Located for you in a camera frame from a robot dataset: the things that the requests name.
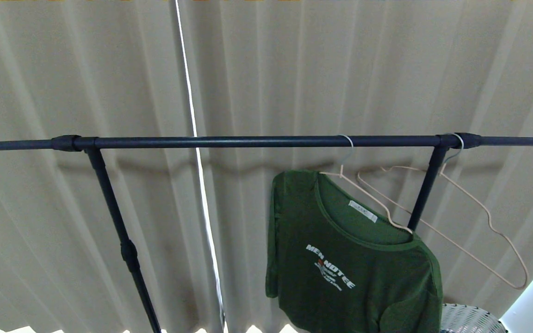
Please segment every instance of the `white hanger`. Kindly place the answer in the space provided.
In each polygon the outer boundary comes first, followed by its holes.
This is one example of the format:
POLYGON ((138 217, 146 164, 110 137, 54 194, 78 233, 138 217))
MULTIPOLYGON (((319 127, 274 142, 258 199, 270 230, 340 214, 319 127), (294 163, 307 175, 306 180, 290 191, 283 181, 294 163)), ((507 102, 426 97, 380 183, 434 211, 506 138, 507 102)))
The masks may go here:
MULTIPOLYGON (((475 261, 477 261, 478 263, 480 263, 482 266, 484 266, 487 270, 489 270, 490 272, 492 272, 493 274, 495 274, 495 276, 497 276, 497 278, 500 278, 503 282, 505 282, 506 284, 509 284, 509 286, 511 286, 512 288, 514 289, 518 289, 518 290, 521 290, 521 289, 524 289, 527 285, 527 279, 528 279, 528 273, 527 273, 527 267, 524 263, 524 260, 522 259, 522 257, 520 256, 520 253, 518 252, 518 250, 515 248, 514 244, 512 243, 512 241, 507 237, 505 236, 504 234, 502 234, 502 232, 498 231, 495 229, 495 227, 493 227, 493 223, 492 223, 492 218, 491 218, 491 214, 490 214, 490 211, 489 209, 487 209, 487 207, 482 204, 478 199, 476 199, 472 194, 470 194, 470 192, 468 192, 467 190, 465 190, 463 187, 461 187, 458 183, 456 183, 453 179, 451 179, 450 177, 448 177, 445 173, 444 173, 444 170, 446 169, 446 165, 447 165, 447 162, 448 160, 450 160, 451 158, 454 158, 456 156, 458 156, 462 150, 464 150, 464 140, 462 139, 461 136, 455 134, 455 133, 449 133, 449 134, 452 134, 452 135, 455 135, 458 137, 459 141, 461 142, 461 146, 460 146, 460 149, 459 151, 456 153, 456 154, 453 154, 452 156, 446 158, 446 160, 444 161, 444 164, 443 166, 441 167, 441 170, 440 170, 440 173, 439 175, 444 177, 447 181, 449 181, 451 184, 453 184, 455 187, 457 187, 457 189, 461 190, 464 194, 466 194, 467 196, 469 196, 472 200, 474 200, 474 202, 476 202, 480 207, 482 207, 482 209, 484 210, 484 212, 486 213, 487 215, 487 219, 488 219, 488 222, 489 222, 489 228, 491 230, 493 230, 493 232, 495 232, 496 234, 499 234, 501 237, 503 237, 507 243, 509 243, 509 245, 511 246, 511 248, 513 249, 513 251, 515 252, 515 255, 518 257, 518 259, 520 260, 520 263, 522 265, 522 268, 524 268, 524 283, 521 285, 521 286, 516 286, 515 284, 511 283, 510 281, 506 280, 506 278, 504 278, 503 276, 501 276, 501 274, 497 273, 495 270, 493 270, 493 268, 490 268, 487 264, 483 263, 482 261, 480 261, 480 259, 478 259, 477 257, 475 257, 472 253, 470 253, 469 251, 467 251, 466 249, 464 249, 463 247, 461 247, 460 245, 456 244, 456 242, 454 242, 453 240, 451 240, 448 236, 442 234, 439 230, 435 229, 432 225, 430 225, 429 223, 423 221, 423 219, 421 219, 421 222, 423 222, 425 225, 427 225, 429 228, 431 228, 433 231, 437 232, 440 236, 442 236, 443 238, 445 238, 447 241, 449 241, 451 244, 454 244, 457 248, 459 248, 461 251, 463 251, 464 253, 466 253, 468 256, 470 256, 470 258, 474 259, 475 261)), ((400 169, 408 169, 408 170, 414 170, 414 171, 423 171, 423 172, 426 172, 426 170, 423 170, 423 169, 417 169, 417 168, 411 168, 410 166, 398 166, 398 165, 395 165, 395 166, 392 166, 390 167, 389 169, 385 169, 383 167, 381 167, 381 169, 383 170, 383 172, 388 172, 388 171, 391 171, 392 169, 394 168, 400 168, 400 169)), ((400 206, 397 202, 394 202, 392 199, 388 198, 387 196, 385 196, 382 192, 379 192, 376 188, 374 188, 373 186, 371 186, 370 184, 368 184, 366 181, 364 181, 362 178, 361 178, 361 171, 358 171, 357 172, 357 179, 359 179, 359 181, 365 185, 367 185, 368 187, 370 187, 372 190, 374 190, 375 192, 377 192, 379 195, 383 196, 383 198, 385 198, 386 200, 389 200, 389 202, 395 204, 397 207, 400 207, 402 210, 406 211, 407 213, 409 214, 412 214, 412 211, 404 208, 403 206, 400 206)))
POLYGON ((388 217, 388 222, 390 222, 391 225, 395 226, 396 228, 398 229, 402 229, 402 230, 406 230, 408 231, 410 234, 412 234, 412 230, 410 230, 409 228, 405 227, 405 226, 401 226, 401 225, 398 225, 396 223, 394 223, 394 221, 392 221, 392 218, 390 216, 390 210, 388 209, 388 207, 385 206, 385 204, 383 204, 381 201, 377 200, 376 197, 374 197, 372 194, 368 193, 367 191, 364 190, 364 188, 362 188, 361 186, 359 186, 358 184, 354 183, 352 180, 350 180, 349 178, 347 178, 347 176, 344 175, 343 173, 343 167, 344 167, 344 162, 345 160, 347 160, 349 157, 351 157, 351 155, 353 154, 353 149, 355 149, 355 146, 353 145, 353 140, 351 140, 351 138, 349 138, 347 135, 341 135, 341 136, 344 136, 347 138, 347 140, 349 140, 349 142, 351 142, 351 151, 349 152, 349 154, 347 154, 347 156, 345 156, 342 160, 341 160, 341 172, 340 173, 325 173, 325 172, 322 172, 320 171, 320 173, 324 174, 324 175, 332 175, 332 176, 336 176, 336 177, 339 177, 341 179, 344 179, 346 180, 347 182, 349 182, 349 184, 353 185, 354 187, 356 187, 359 191, 363 192, 364 194, 366 194, 368 197, 372 198, 372 200, 374 200, 375 202, 377 202, 380 206, 382 206, 386 212, 386 215, 388 217))

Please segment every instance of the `round neckline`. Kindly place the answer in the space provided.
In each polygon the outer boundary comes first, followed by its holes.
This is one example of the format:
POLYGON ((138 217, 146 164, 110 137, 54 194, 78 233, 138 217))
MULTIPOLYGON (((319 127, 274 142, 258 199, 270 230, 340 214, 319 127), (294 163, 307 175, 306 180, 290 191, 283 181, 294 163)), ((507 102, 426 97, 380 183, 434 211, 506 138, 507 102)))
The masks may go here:
MULTIPOLYGON (((332 179, 330 179, 330 177, 328 177, 328 175, 325 175, 323 173, 319 173, 318 171, 316 171, 316 181, 315 181, 316 185, 314 187, 314 195, 315 195, 318 207, 320 209, 320 213, 322 213, 324 218, 326 218, 326 221, 328 222, 328 224, 330 224, 333 228, 335 228, 336 231, 338 231, 342 236, 344 236, 345 238, 349 239, 351 242, 356 243, 358 245, 361 245, 361 246, 364 246, 364 247, 370 248, 370 249, 380 250, 380 251, 404 251, 406 249, 411 249, 411 248, 414 248, 417 245, 419 245, 420 239, 414 233, 412 234, 412 238, 410 238, 410 240, 408 242, 406 242, 406 243, 388 244, 388 245, 376 244, 376 243, 368 242, 366 240, 361 240, 360 238, 357 238, 356 236, 353 236, 352 234, 349 234, 346 230, 341 228, 341 226, 339 226, 338 223, 336 223, 334 221, 334 219, 332 219, 332 217, 330 217, 330 214, 328 213, 328 211, 324 207, 324 204, 322 202, 322 196, 320 195, 320 177, 326 179, 326 181, 328 181, 328 183, 330 183, 334 188, 336 188, 338 191, 340 191, 349 200, 353 200, 354 202, 356 202, 356 203, 358 203, 358 204, 360 204, 361 206, 364 206, 364 207, 366 207, 366 205, 360 203, 357 199, 353 198, 353 196, 351 196, 345 190, 343 190, 341 187, 339 187, 334 181, 332 181, 332 179)), ((378 216, 378 217, 380 219, 382 219, 383 221, 385 221, 385 223, 388 223, 387 219, 385 217, 383 217, 383 216, 378 216)))

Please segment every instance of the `hanger hook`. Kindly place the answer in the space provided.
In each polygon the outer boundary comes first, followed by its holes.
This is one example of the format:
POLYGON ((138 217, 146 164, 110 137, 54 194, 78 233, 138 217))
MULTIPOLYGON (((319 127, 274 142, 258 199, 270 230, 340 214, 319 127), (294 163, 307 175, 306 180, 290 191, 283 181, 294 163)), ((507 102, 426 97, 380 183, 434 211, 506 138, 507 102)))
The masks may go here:
POLYGON ((452 158, 458 156, 459 154, 462 153, 462 150, 464 150, 464 139, 462 139, 462 137, 460 135, 457 135, 456 133, 446 133, 446 134, 451 134, 451 135, 457 136, 459 141, 460 141, 460 143, 461 143, 461 145, 460 145, 459 150, 458 150, 458 152, 456 154, 453 154, 453 155, 451 155, 450 157, 448 157, 448 158, 446 158, 444 160, 444 165, 447 164, 448 160, 451 160, 452 158))
POLYGON ((347 135, 339 134, 339 136, 344 136, 346 137, 347 140, 349 140, 349 142, 351 142, 351 151, 347 155, 345 155, 345 157, 343 157, 340 161, 340 164, 343 165, 345 164, 345 161, 348 160, 348 158, 353 155, 353 150, 355 149, 355 145, 353 145, 353 140, 351 140, 351 138, 349 138, 347 135))

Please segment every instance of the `woven basket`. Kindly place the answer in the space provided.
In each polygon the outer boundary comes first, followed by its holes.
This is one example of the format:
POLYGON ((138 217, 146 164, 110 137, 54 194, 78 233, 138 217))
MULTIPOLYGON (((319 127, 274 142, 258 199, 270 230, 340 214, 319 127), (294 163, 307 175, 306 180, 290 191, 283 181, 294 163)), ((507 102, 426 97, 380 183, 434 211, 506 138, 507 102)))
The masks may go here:
POLYGON ((477 306, 444 303, 440 333, 507 333, 490 312, 477 306))

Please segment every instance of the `clothes rack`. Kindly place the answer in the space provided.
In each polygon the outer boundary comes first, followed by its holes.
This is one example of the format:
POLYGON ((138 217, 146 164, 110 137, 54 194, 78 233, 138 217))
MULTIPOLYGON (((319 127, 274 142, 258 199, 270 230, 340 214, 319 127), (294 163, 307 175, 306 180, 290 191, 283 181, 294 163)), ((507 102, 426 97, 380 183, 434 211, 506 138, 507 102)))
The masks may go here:
MULTIPOLYGON (((478 146, 533 146, 533 137, 480 136, 457 133, 464 141, 464 148, 478 146)), ((415 230, 435 178, 446 153, 451 148, 460 148, 454 135, 428 136, 351 136, 356 147, 434 147, 429 168, 421 184, 408 228, 415 230)), ((274 148, 274 147, 345 147, 351 144, 342 136, 214 136, 214 137, 81 137, 63 135, 47 140, 0 141, 0 150, 53 149, 66 152, 85 151, 95 170, 102 194, 112 217, 125 260, 141 297, 143 307, 154 333, 161 333, 159 322, 137 259, 137 249, 129 238, 114 190, 106 172, 101 149, 134 148, 274 148)))

